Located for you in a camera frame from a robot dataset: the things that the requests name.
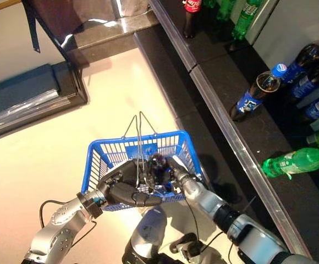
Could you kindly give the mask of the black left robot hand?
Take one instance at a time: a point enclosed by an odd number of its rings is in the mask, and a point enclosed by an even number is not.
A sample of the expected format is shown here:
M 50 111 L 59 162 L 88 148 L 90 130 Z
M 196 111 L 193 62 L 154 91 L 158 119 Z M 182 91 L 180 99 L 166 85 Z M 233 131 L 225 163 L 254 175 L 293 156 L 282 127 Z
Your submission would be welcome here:
M 151 207 L 162 203 L 157 196 L 150 196 L 137 189 L 139 167 L 136 161 L 126 161 L 114 167 L 98 182 L 97 188 L 103 193 L 109 205 L 123 203 L 132 207 Z

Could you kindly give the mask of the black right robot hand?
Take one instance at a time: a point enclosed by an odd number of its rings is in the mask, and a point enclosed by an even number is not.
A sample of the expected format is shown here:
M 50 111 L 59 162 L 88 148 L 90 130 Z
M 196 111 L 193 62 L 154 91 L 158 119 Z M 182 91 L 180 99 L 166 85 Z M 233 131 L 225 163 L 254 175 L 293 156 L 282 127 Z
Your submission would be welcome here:
M 167 157 L 166 161 L 167 161 L 167 164 L 169 167 L 169 174 L 170 174 L 171 178 L 174 179 L 176 186 L 182 190 L 184 187 L 184 184 L 190 178 L 190 174 L 189 174 L 185 164 L 176 155 L 174 155 L 172 157 Z

